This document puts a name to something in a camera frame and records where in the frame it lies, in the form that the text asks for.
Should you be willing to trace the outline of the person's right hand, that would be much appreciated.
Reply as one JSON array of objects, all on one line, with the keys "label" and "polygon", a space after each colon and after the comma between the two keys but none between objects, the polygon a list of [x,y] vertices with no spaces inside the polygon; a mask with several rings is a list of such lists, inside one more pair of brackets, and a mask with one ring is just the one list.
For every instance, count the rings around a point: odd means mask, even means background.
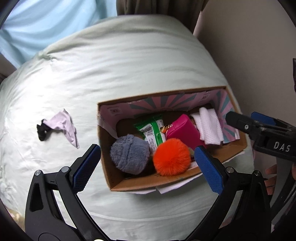
[{"label": "person's right hand", "polygon": [[278,167],[277,164],[274,164],[271,167],[267,168],[265,171],[266,175],[272,176],[264,181],[268,195],[274,194],[276,178],[277,178],[277,167]]}]

